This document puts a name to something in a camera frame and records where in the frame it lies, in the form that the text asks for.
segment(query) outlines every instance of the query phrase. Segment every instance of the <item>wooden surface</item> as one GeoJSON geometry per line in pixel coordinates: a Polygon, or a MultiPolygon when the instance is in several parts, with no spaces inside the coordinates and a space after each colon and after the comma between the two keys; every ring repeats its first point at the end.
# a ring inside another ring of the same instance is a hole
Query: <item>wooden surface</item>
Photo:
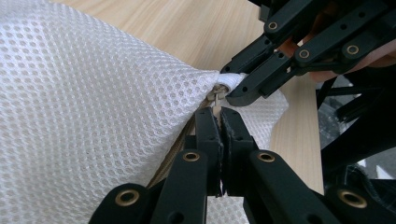
{"type": "MultiPolygon", "coordinates": [[[[199,69],[220,70],[262,34],[248,0],[54,0],[118,27],[199,69]]],[[[273,130],[271,149],[299,177],[323,191],[315,84],[295,77],[282,89],[290,108],[273,130]]]]}

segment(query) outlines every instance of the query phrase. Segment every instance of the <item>white mesh fabric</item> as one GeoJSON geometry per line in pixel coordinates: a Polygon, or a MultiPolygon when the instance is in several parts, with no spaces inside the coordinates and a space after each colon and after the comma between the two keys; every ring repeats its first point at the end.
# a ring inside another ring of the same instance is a hole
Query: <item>white mesh fabric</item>
{"type": "Polygon", "coordinates": [[[227,101],[221,101],[220,105],[238,111],[258,147],[267,150],[270,148],[274,125],[289,106],[280,91],[275,91],[267,99],[261,97],[249,106],[236,107],[228,104],[227,101]]]}
{"type": "Polygon", "coordinates": [[[0,1],[0,223],[86,223],[111,189],[147,185],[218,73],[71,7],[0,1]]]}

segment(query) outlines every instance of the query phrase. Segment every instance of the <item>zipper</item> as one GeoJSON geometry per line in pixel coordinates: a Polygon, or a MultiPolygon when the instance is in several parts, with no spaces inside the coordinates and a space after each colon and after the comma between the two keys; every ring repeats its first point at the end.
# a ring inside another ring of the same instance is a hole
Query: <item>zipper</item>
{"type": "MultiPolygon", "coordinates": [[[[215,102],[218,105],[218,101],[224,99],[226,92],[228,92],[228,88],[223,85],[216,85],[213,90],[206,96],[206,98],[200,103],[198,109],[202,109],[211,105],[212,102],[215,102]]],[[[187,121],[186,126],[181,131],[180,135],[177,137],[175,143],[169,149],[169,152],[166,154],[163,162],[160,167],[154,174],[154,177],[148,182],[147,188],[155,186],[157,183],[165,179],[169,170],[172,166],[172,163],[175,159],[176,154],[182,150],[184,147],[184,139],[187,135],[193,134],[195,131],[195,118],[194,115],[187,121]]]]}

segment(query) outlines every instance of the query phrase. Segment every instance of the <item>hole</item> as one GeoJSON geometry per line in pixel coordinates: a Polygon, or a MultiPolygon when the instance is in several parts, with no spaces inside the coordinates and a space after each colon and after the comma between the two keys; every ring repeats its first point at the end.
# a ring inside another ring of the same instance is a hole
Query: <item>hole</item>
{"type": "Polygon", "coordinates": [[[348,201],[352,202],[352,203],[358,203],[359,202],[359,198],[357,198],[356,196],[352,195],[352,194],[346,194],[344,196],[348,201]]]}
{"type": "Polygon", "coordinates": [[[172,224],[182,223],[183,220],[184,216],[179,212],[172,213],[168,218],[168,222],[172,224]]]}
{"type": "Polygon", "coordinates": [[[306,220],[308,220],[308,222],[312,223],[312,224],[322,224],[323,223],[321,218],[318,217],[317,215],[309,215],[306,220]]]}
{"type": "Polygon", "coordinates": [[[273,155],[270,155],[266,152],[262,152],[259,155],[257,155],[259,160],[265,161],[265,162],[273,162],[275,160],[275,157],[273,155]]]}
{"type": "Polygon", "coordinates": [[[341,201],[348,204],[349,206],[356,208],[367,207],[366,200],[363,197],[361,197],[359,194],[356,194],[350,190],[346,190],[346,189],[338,190],[338,197],[341,199],[341,201]]]}
{"type": "Polygon", "coordinates": [[[122,207],[129,206],[131,204],[136,203],[138,199],[139,199],[139,192],[137,190],[126,189],[120,191],[119,194],[117,194],[116,204],[122,207]]]}
{"type": "Polygon", "coordinates": [[[185,161],[198,161],[199,160],[199,154],[195,152],[188,152],[183,155],[183,160],[185,161]]]}

